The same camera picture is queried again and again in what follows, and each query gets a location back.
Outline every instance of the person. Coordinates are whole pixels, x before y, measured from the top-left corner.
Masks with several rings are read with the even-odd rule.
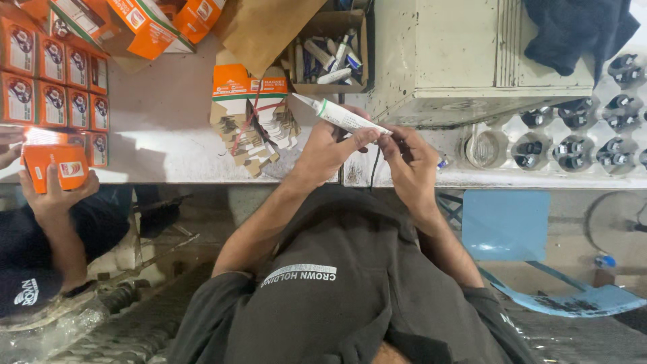
[[[169,364],[536,363],[436,205],[437,152],[413,129],[384,127],[393,135],[340,142],[327,121],[313,127],[195,292]],[[374,141],[410,220],[367,192],[323,186]]]
[[[0,126],[0,169],[21,155],[22,129]],[[55,164],[47,193],[37,194],[19,172],[27,205],[0,211],[0,324],[21,324],[59,294],[82,290],[87,265],[108,252],[130,228],[132,189],[100,186],[91,170],[76,190],[64,191]]]

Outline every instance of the beige machine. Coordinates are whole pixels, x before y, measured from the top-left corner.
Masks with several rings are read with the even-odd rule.
[[[374,119],[449,128],[590,96],[593,60],[562,77],[523,55],[521,0],[375,2]]]

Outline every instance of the t-shirt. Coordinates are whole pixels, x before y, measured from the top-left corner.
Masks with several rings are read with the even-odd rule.
[[[128,232],[131,196],[130,187],[101,186],[99,193],[70,210],[88,263]],[[123,201],[126,209],[117,208]],[[52,265],[49,241],[32,209],[26,205],[1,211],[0,237],[0,318],[39,311],[59,293],[63,276]]]
[[[231,272],[200,287],[169,364],[371,363],[382,341],[413,363],[535,363],[489,290],[462,290],[406,220],[329,191],[306,200],[262,282]]]

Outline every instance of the black cloth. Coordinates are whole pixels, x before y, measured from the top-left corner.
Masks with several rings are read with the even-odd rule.
[[[536,363],[486,288],[462,290],[371,195],[326,186],[283,233],[271,274],[224,273],[193,296],[169,364]]]
[[[539,27],[526,57],[569,76],[581,55],[595,58],[595,83],[602,65],[640,27],[629,13],[631,0],[524,0],[528,15]]]
[[[126,235],[132,188],[101,186],[70,210],[87,262],[102,256]],[[32,209],[0,212],[0,318],[37,312],[61,290],[63,277]]]

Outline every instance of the black cable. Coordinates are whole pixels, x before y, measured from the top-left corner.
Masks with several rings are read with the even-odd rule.
[[[373,191],[373,179],[375,178],[375,169],[377,168],[377,162],[380,160],[380,148],[377,148],[377,155],[375,156],[375,163],[373,163],[373,171],[371,173],[371,186],[369,191]]]

